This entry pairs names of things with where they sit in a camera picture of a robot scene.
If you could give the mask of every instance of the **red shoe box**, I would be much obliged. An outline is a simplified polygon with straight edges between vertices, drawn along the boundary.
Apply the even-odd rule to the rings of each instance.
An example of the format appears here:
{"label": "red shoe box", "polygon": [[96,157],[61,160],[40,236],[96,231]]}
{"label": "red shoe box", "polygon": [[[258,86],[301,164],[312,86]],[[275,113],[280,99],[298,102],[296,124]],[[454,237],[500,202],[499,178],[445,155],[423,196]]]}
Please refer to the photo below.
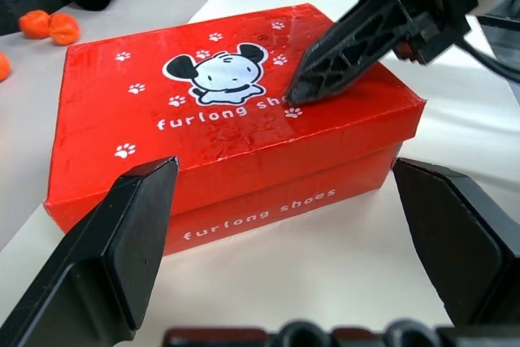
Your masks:
{"label": "red shoe box", "polygon": [[171,254],[377,189],[424,101],[376,64],[343,96],[286,106],[331,26],[300,5],[70,47],[46,209],[68,231],[117,176],[175,155]]}

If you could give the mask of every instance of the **black cable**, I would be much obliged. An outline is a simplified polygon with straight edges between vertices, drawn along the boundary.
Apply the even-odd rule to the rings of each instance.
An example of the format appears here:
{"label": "black cable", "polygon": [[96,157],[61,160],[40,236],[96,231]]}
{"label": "black cable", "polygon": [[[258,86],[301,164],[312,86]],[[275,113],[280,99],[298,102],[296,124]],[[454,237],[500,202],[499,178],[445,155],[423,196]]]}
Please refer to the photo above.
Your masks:
{"label": "black cable", "polygon": [[508,64],[502,63],[491,56],[475,49],[468,41],[463,38],[460,41],[455,42],[461,50],[464,50],[467,54],[472,56],[479,63],[484,65],[487,69],[495,72],[497,75],[504,77],[507,80],[514,81],[520,84],[520,69],[511,67]]}
{"label": "black cable", "polygon": [[506,63],[502,63],[494,59],[493,57],[488,56],[480,50],[475,49],[468,41],[460,40],[459,42],[456,42],[455,45],[457,45],[460,49],[464,50],[469,55],[473,56],[473,58],[475,58],[477,61],[479,61],[486,67],[488,66],[488,64],[490,64],[490,67],[498,67],[501,70],[505,70],[506,72],[512,72],[513,74],[520,75],[520,69],[516,67],[511,67]]}

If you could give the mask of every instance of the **cartoon dog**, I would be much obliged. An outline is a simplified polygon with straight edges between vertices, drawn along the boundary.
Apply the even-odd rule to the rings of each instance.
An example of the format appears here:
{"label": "cartoon dog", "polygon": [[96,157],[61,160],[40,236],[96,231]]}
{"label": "cartoon dog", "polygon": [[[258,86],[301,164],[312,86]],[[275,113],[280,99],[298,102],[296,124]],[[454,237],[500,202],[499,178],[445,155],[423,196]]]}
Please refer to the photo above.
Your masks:
{"label": "cartoon dog", "polygon": [[191,82],[189,94],[199,105],[241,105],[266,93],[256,82],[263,76],[262,63],[269,54],[261,46],[247,42],[236,49],[237,53],[219,52],[200,63],[181,54],[164,64],[162,73],[168,79]]}

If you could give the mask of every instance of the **box lid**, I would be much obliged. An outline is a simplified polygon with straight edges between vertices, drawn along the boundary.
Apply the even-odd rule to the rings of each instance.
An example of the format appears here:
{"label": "box lid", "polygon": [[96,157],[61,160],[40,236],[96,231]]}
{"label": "box lid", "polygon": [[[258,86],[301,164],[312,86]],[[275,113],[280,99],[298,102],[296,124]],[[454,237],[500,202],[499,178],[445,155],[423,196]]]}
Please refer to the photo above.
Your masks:
{"label": "box lid", "polygon": [[69,229],[118,175],[175,155],[181,213],[412,137],[424,101],[380,64],[343,96],[284,104],[331,25],[300,5],[70,47],[45,207]]}

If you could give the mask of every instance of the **paw print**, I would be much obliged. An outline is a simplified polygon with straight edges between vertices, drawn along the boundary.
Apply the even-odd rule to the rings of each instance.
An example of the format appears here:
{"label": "paw print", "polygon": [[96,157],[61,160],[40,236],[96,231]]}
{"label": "paw print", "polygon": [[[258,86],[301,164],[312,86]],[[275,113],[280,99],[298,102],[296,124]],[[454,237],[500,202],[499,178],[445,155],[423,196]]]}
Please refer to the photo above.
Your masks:
{"label": "paw print", "polygon": [[130,59],[130,56],[131,56],[130,52],[121,52],[115,56],[115,59],[118,61],[124,61],[124,60]]}
{"label": "paw print", "polygon": [[273,22],[271,24],[271,27],[274,29],[274,30],[281,30],[282,28],[285,27],[285,24],[282,23],[282,22]]}
{"label": "paw print", "polygon": [[115,149],[114,156],[118,158],[127,158],[130,154],[136,153],[136,146],[131,144],[120,145]]}
{"label": "paw print", "polygon": [[301,109],[295,109],[294,107],[291,107],[290,109],[285,111],[285,116],[287,118],[298,118],[298,116],[302,114],[303,111],[301,111]]}
{"label": "paw print", "polygon": [[186,103],[186,98],[181,97],[180,95],[175,95],[173,98],[170,98],[168,105],[179,107],[180,105],[184,105]]}
{"label": "paw print", "polygon": [[144,91],[145,89],[146,89],[145,85],[140,85],[139,83],[135,83],[134,85],[131,85],[130,87],[128,87],[128,92],[137,95],[138,93]]}
{"label": "paw print", "polygon": [[209,50],[198,50],[195,54],[195,57],[198,57],[200,59],[207,59],[210,57],[210,51]]}
{"label": "paw print", "polygon": [[275,65],[284,65],[286,62],[287,62],[287,57],[285,57],[283,54],[273,58],[273,64],[275,64]]}
{"label": "paw print", "polygon": [[224,36],[222,35],[222,33],[211,33],[210,34],[210,41],[220,41],[224,38]]}

